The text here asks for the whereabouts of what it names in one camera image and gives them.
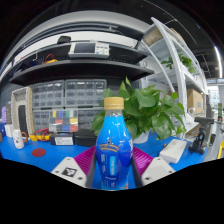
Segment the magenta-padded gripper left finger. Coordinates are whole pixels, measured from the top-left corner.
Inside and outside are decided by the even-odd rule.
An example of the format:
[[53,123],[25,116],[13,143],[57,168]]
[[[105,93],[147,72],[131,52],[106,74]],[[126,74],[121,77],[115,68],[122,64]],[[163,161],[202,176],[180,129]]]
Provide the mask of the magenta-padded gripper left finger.
[[51,173],[84,188],[91,188],[96,165],[96,148],[88,148],[76,157],[65,157]]

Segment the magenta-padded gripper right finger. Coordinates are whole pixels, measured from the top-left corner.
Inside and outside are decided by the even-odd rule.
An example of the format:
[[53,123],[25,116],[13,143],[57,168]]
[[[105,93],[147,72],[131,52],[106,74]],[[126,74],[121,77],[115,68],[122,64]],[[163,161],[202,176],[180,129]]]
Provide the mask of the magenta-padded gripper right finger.
[[137,147],[133,148],[132,170],[137,187],[143,187],[175,172],[163,158],[152,157]]

